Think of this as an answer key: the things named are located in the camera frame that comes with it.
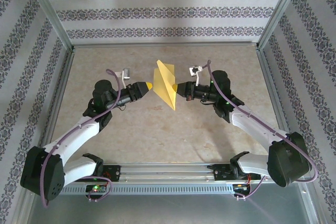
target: yellow paper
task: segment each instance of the yellow paper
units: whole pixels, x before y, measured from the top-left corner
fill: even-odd
[[[160,60],[157,62],[158,68],[154,69],[154,92],[173,110],[176,105],[174,65],[164,64]]]

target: beige surface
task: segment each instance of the beige surface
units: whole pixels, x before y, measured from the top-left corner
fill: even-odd
[[[234,95],[255,113],[276,125],[263,74],[253,46],[122,47],[77,49],[59,112],[54,139],[81,117],[94,84],[109,79],[106,68],[131,68],[131,82],[153,81],[156,61],[175,65],[176,83],[192,81],[189,66],[212,60],[212,70],[228,73]],[[208,84],[206,71],[201,84]],[[177,96],[176,111],[152,90],[125,111],[112,110],[109,125],[90,139],[73,158],[91,153],[105,162],[217,162],[250,151],[264,154],[259,143],[220,119],[211,106]]]

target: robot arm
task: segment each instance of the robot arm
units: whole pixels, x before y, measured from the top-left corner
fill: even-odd
[[[102,176],[103,160],[92,154],[84,154],[79,159],[68,162],[70,157],[89,139],[101,132],[112,118],[112,113],[97,118],[90,124],[81,126],[89,119],[101,114],[112,106],[117,98],[117,92],[108,80],[100,80],[94,86],[93,98],[90,100],[83,117],[73,128],[78,130],[70,134],[61,145],[52,153],[45,170],[44,194],[47,200],[53,200],[64,186],[86,176]],[[136,82],[121,90],[118,107],[142,98],[152,88],[151,83]],[[45,145],[42,148],[34,146],[26,157],[20,184],[22,187],[40,195],[41,167],[46,156],[51,152],[61,138]]]
[[[193,73],[198,71],[201,71],[200,67],[195,67]],[[286,187],[311,170],[310,163],[296,149],[255,121],[251,115],[260,117],[245,106],[244,102],[231,94],[230,80],[226,72],[216,70],[212,74],[223,94],[237,107],[232,106],[218,93],[213,80],[210,86],[191,81],[180,83],[177,85],[177,93],[185,97],[187,101],[199,99],[202,103],[210,102],[220,118],[241,128],[268,152],[268,155],[242,152],[231,158],[230,172],[232,174],[237,178],[246,177],[249,173],[266,175],[270,176],[279,186]],[[287,136],[287,139],[307,154],[304,139],[299,133],[289,134],[267,125],[281,135]]]

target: folded paper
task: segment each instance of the folded paper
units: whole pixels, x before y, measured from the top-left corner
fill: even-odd
[[[154,92],[173,110],[176,105],[176,87],[174,65],[157,62],[158,68],[154,69]]]

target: patterned wallpaper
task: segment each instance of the patterned wallpaper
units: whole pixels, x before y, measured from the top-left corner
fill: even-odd
[[[27,151],[44,134],[66,50],[37,0],[0,0],[0,223],[11,223]]]
[[[50,0],[73,44],[257,42],[279,0]]]
[[[336,0],[291,0],[264,49],[287,124],[301,132],[336,223]]]

